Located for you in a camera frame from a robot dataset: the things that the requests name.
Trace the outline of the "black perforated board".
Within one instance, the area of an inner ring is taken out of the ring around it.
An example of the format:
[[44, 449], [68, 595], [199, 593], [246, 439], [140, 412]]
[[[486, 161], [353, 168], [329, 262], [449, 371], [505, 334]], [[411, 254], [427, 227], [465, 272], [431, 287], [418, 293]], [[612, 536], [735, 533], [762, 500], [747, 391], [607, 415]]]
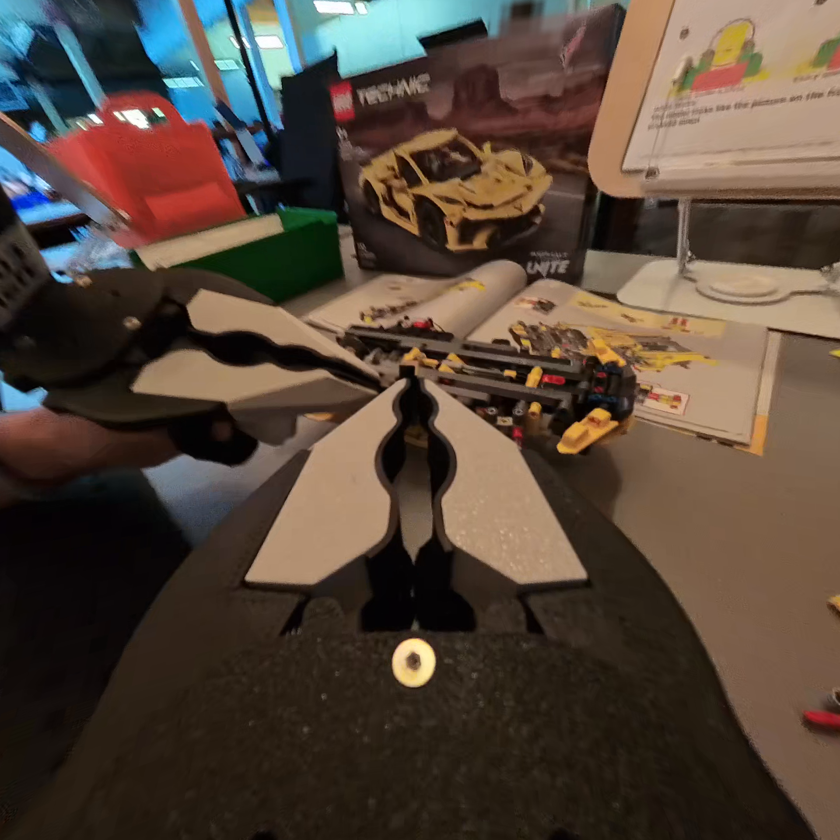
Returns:
[[189, 552], [137, 470], [2, 510], [2, 833], [65, 762], [134, 630]]

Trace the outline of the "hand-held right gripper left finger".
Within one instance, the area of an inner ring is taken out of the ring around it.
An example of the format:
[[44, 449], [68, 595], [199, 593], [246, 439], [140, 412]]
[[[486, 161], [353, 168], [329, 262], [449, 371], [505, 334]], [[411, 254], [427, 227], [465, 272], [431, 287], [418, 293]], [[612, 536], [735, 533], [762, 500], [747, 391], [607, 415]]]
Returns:
[[248, 587], [333, 599], [368, 631], [412, 625], [413, 562], [394, 487], [412, 385], [391, 385], [310, 448], [245, 573]]

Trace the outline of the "red bag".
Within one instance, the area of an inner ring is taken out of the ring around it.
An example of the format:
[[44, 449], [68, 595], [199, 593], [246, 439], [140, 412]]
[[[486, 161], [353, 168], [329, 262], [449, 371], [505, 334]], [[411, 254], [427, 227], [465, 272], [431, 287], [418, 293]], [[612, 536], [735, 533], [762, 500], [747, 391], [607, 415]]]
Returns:
[[185, 121], [150, 91], [108, 96], [94, 117], [47, 149], [125, 216], [113, 232], [118, 245], [134, 249], [246, 217], [204, 123]]

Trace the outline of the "yellow brick car model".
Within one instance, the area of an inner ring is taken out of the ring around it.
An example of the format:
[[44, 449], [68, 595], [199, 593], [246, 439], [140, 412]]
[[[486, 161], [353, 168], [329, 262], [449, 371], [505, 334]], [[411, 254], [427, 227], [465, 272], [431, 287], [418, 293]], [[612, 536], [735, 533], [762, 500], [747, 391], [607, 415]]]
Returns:
[[577, 329], [515, 322], [508, 337], [458, 338], [430, 318], [346, 329], [340, 346], [383, 382], [412, 366], [519, 446], [547, 441], [580, 455], [632, 426], [633, 367]]

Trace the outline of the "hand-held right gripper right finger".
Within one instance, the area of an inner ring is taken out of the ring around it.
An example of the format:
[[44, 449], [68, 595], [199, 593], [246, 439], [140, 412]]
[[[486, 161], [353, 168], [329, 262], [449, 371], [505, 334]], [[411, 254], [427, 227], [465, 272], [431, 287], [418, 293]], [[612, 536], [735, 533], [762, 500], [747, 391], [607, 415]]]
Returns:
[[520, 448], [432, 381], [416, 383], [427, 432], [431, 536], [415, 561], [430, 631], [470, 631], [491, 607], [564, 592], [589, 575]]

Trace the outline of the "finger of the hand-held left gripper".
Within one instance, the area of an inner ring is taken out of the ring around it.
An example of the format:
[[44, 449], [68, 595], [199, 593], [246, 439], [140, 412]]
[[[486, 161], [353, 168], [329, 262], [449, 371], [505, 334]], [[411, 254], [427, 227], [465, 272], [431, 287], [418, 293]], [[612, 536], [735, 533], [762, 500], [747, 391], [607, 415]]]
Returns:
[[279, 445], [310, 413], [357, 410], [378, 395], [324, 369], [294, 371], [265, 362], [225, 364], [208, 354], [167, 354], [145, 365], [132, 392], [221, 403], [237, 427], [261, 443]]
[[294, 372], [324, 371], [374, 389], [378, 373], [285, 309], [200, 290], [186, 306], [191, 336], [203, 350], [238, 365], [270, 362]]

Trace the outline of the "green plastic bin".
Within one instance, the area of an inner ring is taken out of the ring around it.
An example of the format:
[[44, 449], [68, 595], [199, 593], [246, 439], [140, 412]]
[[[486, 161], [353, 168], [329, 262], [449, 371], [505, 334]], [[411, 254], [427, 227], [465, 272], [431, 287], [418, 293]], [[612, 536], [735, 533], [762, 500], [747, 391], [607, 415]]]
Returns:
[[337, 214], [305, 207], [281, 206], [274, 213], [140, 246], [130, 258], [148, 270], [212, 271], [275, 303], [344, 275]]

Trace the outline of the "person's left hand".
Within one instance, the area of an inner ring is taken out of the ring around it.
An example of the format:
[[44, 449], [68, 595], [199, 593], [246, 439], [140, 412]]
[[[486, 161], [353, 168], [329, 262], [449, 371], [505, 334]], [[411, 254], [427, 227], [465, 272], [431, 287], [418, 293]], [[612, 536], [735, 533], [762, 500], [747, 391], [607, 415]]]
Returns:
[[2, 504], [114, 469], [183, 455], [164, 429], [119, 431], [44, 407], [1, 415]]

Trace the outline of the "toy car box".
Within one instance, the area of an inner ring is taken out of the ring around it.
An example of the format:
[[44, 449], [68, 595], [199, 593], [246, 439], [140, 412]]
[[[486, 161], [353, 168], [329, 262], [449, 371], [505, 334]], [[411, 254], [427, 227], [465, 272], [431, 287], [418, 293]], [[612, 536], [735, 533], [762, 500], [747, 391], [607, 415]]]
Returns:
[[587, 154], [625, 9], [516, 23], [497, 38], [329, 87], [364, 270], [455, 277], [509, 259], [580, 282], [596, 188]]

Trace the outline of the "grey desk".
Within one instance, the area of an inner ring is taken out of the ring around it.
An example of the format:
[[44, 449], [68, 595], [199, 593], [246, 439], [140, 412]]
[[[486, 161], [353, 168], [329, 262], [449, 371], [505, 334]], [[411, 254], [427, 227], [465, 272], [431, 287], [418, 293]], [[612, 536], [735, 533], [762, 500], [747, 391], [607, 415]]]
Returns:
[[802, 711], [838, 687], [838, 360], [780, 336], [763, 455], [632, 431], [563, 476], [677, 596], [742, 727], [820, 838], [838, 838], [838, 736]]

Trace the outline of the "open instruction booklet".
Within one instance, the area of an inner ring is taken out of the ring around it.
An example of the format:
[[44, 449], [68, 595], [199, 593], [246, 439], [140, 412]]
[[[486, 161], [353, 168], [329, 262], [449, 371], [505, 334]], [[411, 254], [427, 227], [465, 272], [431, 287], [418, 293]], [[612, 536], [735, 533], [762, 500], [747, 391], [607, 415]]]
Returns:
[[603, 340], [636, 375], [633, 419], [750, 446], [765, 361], [766, 328], [647, 311], [559, 280], [528, 281], [500, 259], [448, 280], [380, 275], [310, 311], [304, 321], [338, 337], [352, 326], [432, 319], [458, 338], [507, 338], [518, 321], [577, 329]]

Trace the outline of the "wooden board stand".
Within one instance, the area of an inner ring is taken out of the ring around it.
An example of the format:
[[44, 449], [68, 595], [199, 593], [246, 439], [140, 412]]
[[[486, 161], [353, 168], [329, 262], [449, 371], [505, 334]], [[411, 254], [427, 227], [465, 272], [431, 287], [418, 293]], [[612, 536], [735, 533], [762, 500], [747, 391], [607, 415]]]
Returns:
[[1, 113], [1, 146], [100, 227], [110, 232], [128, 229], [127, 213], [92, 185], [71, 174], [44, 144], [33, 140], [4, 112]]

